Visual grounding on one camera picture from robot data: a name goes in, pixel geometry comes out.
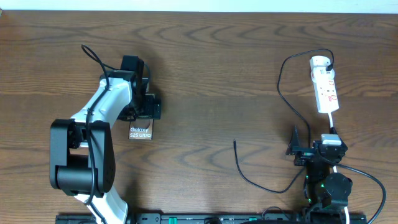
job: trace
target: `white cable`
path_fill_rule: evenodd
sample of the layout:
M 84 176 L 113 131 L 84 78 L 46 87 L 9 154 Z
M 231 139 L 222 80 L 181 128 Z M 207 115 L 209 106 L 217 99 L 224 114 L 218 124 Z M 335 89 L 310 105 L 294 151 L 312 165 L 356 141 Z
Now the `white cable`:
M 333 127 L 333 118 L 331 117 L 331 112 L 329 112 L 328 115 L 329 115 L 330 128 L 332 128 Z
M 349 213 L 348 213 L 348 207 L 344 207 L 344 213 L 346 214 L 346 224 L 349 224 Z
M 337 172 L 337 166 L 333 166 L 333 172 Z M 346 224 L 349 224 L 349 213 L 348 213 L 348 207 L 344 207 L 344 213 L 346 215 Z

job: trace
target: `wood grain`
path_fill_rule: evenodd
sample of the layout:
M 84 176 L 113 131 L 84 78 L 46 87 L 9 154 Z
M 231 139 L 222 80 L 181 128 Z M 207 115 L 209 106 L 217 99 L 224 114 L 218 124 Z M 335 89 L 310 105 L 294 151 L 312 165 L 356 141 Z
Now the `wood grain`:
M 299 169 L 284 155 L 291 129 L 307 134 L 276 92 L 280 65 L 298 52 L 332 49 L 340 96 L 334 120 L 349 147 L 343 163 L 384 183 L 387 203 L 375 223 L 396 223 L 398 16 L 50 11 L 0 17 L 0 223 L 54 223 L 58 213 L 87 212 L 49 183 L 52 121 L 69 118 L 98 87 L 100 66 L 82 43 L 115 67 L 135 54 L 152 70 L 162 119 L 153 141 L 129 141 L 129 124 L 116 122 L 114 184 L 134 208 L 165 213 L 304 206 L 301 180 L 283 195 L 245 183 L 232 141 L 250 179 L 285 187 Z M 281 89 L 318 138 L 328 121 L 316 111 L 309 58 L 286 65 Z M 370 218 L 379 187 L 341 171 L 354 181 L 349 209 Z

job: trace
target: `black power cord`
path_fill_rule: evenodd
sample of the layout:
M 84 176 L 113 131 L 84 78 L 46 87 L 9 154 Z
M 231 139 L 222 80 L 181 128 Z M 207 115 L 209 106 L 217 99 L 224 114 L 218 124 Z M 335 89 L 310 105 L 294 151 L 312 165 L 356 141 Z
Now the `black power cord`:
M 310 124 L 309 124 L 308 121 L 307 121 L 296 109 L 294 109 L 294 107 L 293 107 L 292 105 L 290 105 L 290 103 L 284 98 L 284 96 L 283 96 L 282 93 L 280 92 L 279 85 L 280 85 L 280 78 L 282 78 L 282 71 L 283 71 L 283 69 L 284 69 L 284 65 L 285 65 L 286 61 L 288 61 L 288 60 L 291 59 L 291 58 L 300 56 L 300 55 L 305 55 L 305 54 L 308 54 L 308 53 L 319 52 L 319 51 L 327 51 L 327 52 L 329 52 L 329 53 L 331 54 L 331 64 L 328 65 L 327 68 L 326 68 L 327 71 L 330 71 L 330 70 L 333 68 L 333 64 L 335 63 L 335 56 L 333 55 L 333 52 L 332 52 L 331 50 L 329 50 L 329 49 L 309 50 L 309 51 L 306 51 L 306 52 L 301 52 L 301 53 L 298 53 L 298 54 L 291 55 L 291 56 L 287 57 L 287 58 L 284 60 L 284 62 L 282 63 L 282 66 L 280 67 L 279 78 L 278 78 L 278 84 L 277 84 L 277 90 L 278 90 L 279 96 L 282 98 L 282 100 L 285 101 L 285 103 L 287 104 L 287 106 L 289 106 L 290 109 L 292 109 L 292 111 L 293 111 L 295 114 L 297 114 L 297 116 L 299 116 L 299 117 L 304 121 L 305 125 L 307 125 L 307 129 L 308 129 L 308 147 L 311 147 L 311 127 L 310 127 Z
M 271 207 L 267 208 L 265 211 L 263 211 L 263 213 L 262 213 L 262 215 L 261 215 L 261 218 L 262 218 L 262 219 L 265 219 L 264 216 L 266 215 L 266 213 L 267 213 L 270 209 L 273 209 L 273 208 L 279 209 L 279 211 L 281 211 L 281 212 L 284 214 L 284 216 L 289 220 L 289 218 L 288 218 L 288 216 L 285 214 L 285 212 L 284 212 L 281 208 L 279 208 L 278 206 L 271 206 Z
M 242 171 L 241 171 L 241 168 L 239 167 L 238 152 L 237 152 L 237 150 L 236 150 L 236 141 L 235 141 L 235 139 L 234 139 L 234 151 L 235 151 L 236 167 L 238 168 L 238 172 L 239 172 L 239 174 L 241 175 L 241 177 L 242 177 L 247 183 L 249 183 L 249 184 L 251 184 L 251 185 L 253 185 L 253 186 L 255 186 L 255 187 L 258 187 L 258 188 L 260 188 L 260 189 L 262 189 L 262 190 L 271 192 L 271 193 L 282 194 L 282 193 L 285 193 L 286 191 L 288 191 L 288 189 L 290 189 L 290 187 L 293 185 L 293 183 L 296 181 L 296 179 L 299 177 L 299 175 L 300 175 L 300 174 L 304 171 L 304 169 L 305 169 L 305 167 L 303 167 L 303 168 L 296 174 L 296 176 L 293 178 L 293 180 L 291 181 L 291 183 L 289 184 L 289 186 L 287 186 L 287 188 L 286 188 L 285 190 L 271 190 L 271 189 L 267 189 L 267 188 L 265 188 L 265 187 L 262 187 L 262 186 L 260 186 L 260 185 L 258 185 L 258 184 L 256 184 L 256 183 L 250 181 L 249 179 L 247 179 L 247 178 L 243 175 L 243 173 L 242 173 Z
M 99 60 L 99 58 L 95 58 L 95 57 L 93 57 L 91 54 L 89 54 L 87 51 L 86 51 L 86 49 L 84 49 L 84 48 L 82 48 L 83 49 L 83 51 L 84 51 L 84 53 L 86 53 L 87 54 L 87 56 L 89 56 L 91 59 L 93 59 L 95 62 L 97 62 L 97 63 L 99 63 L 99 64 L 103 64 L 104 65 L 104 67 L 107 67 L 107 68 L 109 68 L 109 69 L 112 69 L 112 70 L 120 70 L 120 69 L 117 69 L 117 68 L 114 68 L 114 67 L 112 67 L 112 66 L 110 66 L 110 65 L 107 65 L 107 64 L 105 64 L 105 63 L 103 63 L 101 60 Z M 146 67 L 146 69 L 147 69 L 147 71 L 148 71 L 148 82 L 150 81 L 150 78 L 151 78 L 151 73 L 150 73 L 150 69 L 149 69 L 149 67 L 148 67 L 148 65 L 145 63 L 144 64 L 144 66 Z
M 85 125 L 86 126 L 86 138 L 87 138 L 87 144 L 88 144 L 88 152 L 90 154 L 92 182 L 91 182 L 90 196 L 85 201 L 85 205 L 91 205 L 91 202 L 93 201 L 93 197 L 94 197 L 94 193 L 95 193 L 95 185 L 97 183 L 97 175 L 96 175 L 96 168 L 95 168 L 93 145 L 91 143 L 90 117 L 91 117 L 91 112 L 94 110 L 95 106 L 98 104 L 100 99 L 105 95 L 105 93 L 109 90 L 109 77 L 108 77 L 107 71 L 105 69 L 105 64 L 95 54 L 95 52 L 93 50 L 91 50 L 87 45 L 84 45 L 84 44 L 81 45 L 81 49 L 90 58 L 92 58 L 94 61 L 98 62 L 101 65 L 101 68 L 104 72 L 104 76 L 106 79 L 106 86 L 104 88 L 104 91 L 97 97 L 97 99 L 95 99 L 94 103 L 89 108 L 87 108 L 87 116 L 86 116 L 86 125 Z
M 105 220 L 105 217 L 100 214 L 100 212 L 98 211 L 98 209 L 94 206 L 94 204 L 92 202 L 89 204 L 89 206 L 93 209 L 95 215 L 97 215 L 101 219 L 101 223 L 102 224 L 107 224 L 106 220 Z
M 341 167 L 341 168 L 344 168 L 344 169 L 348 169 L 348 170 L 357 172 L 357 173 L 359 173 L 359 174 L 362 174 L 362 175 L 364 175 L 365 177 L 369 177 L 370 179 L 372 179 L 373 181 L 375 181 L 375 182 L 380 186 L 383 196 L 382 196 L 382 199 L 381 199 L 381 203 L 380 203 L 379 208 L 377 209 L 377 211 L 376 211 L 376 213 L 373 215 L 373 217 L 368 221 L 368 224 L 371 224 L 371 223 L 379 216 L 379 214 L 381 213 L 381 210 L 382 210 L 383 207 L 384 207 L 384 204 L 386 203 L 386 197 L 387 197 L 386 188 L 384 188 L 384 186 L 383 186 L 383 184 L 380 182 L 380 180 L 378 180 L 377 178 L 373 177 L 372 175 L 370 175 L 370 174 L 368 174 L 368 173 L 366 173 L 366 172 L 363 172 L 363 171 L 361 171 L 361 170 L 358 170 L 358 169 L 355 169 L 355 168 L 352 168 L 352 167 L 349 167 L 349 166 L 346 166 L 346 165 L 343 165 L 343 164 L 337 164 L 337 163 L 335 163 L 335 162 L 332 162 L 332 161 L 326 159 L 325 157 L 323 157 L 323 156 L 319 153 L 319 151 L 317 151 L 317 155 L 320 156 L 321 160 L 323 160 L 324 162 L 328 163 L 328 164 L 331 165 L 331 166 L 338 166 L 338 167 Z

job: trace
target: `white wall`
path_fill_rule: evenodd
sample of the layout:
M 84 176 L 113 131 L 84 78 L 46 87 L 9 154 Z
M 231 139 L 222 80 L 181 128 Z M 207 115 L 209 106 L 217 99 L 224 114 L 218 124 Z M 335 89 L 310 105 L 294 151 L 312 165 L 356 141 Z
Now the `white wall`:
M 3 10 L 398 13 L 398 0 L 0 0 Z

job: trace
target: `black clamp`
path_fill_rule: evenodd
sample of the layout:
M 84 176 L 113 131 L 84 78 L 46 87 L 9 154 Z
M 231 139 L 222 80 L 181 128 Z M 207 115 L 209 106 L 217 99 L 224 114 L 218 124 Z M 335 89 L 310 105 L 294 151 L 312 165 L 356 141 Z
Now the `black clamp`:
M 337 135 L 334 127 L 330 129 L 329 133 Z M 319 151 L 319 153 L 326 159 L 339 163 L 348 150 L 347 145 L 343 140 L 341 140 L 341 138 L 340 141 L 341 144 L 338 146 L 323 144 L 322 141 L 314 141 L 312 147 L 301 147 L 297 127 L 295 126 L 292 132 L 292 137 L 290 138 L 289 146 L 286 150 L 286 155 L 295 156 L 295 166 L 305 166 L 307 162 L 315 156 L 317 151 Z
M 111 190 L 116 174 L 111 128 L 109 123 L 95 121 L 90 125 L 95 158 L 97 183 L 95 196 Z M 50 183 L 69 196 L 89 194 L 92 174 L 90 156 L 71 154 L 81 142 L 86 142 L 85 124 L 73 119 L 56 119 L 50 128 Z
M 123 56 L 120 70 L 109 71 L 110 78 L 123 78 L 131 83 L 132 100 L 120 112 L 118 119 L 160 119 L 162 102 L 155 94 L 147 93 L 150 78 L 143 78 L 145 63 L 138 56 Z

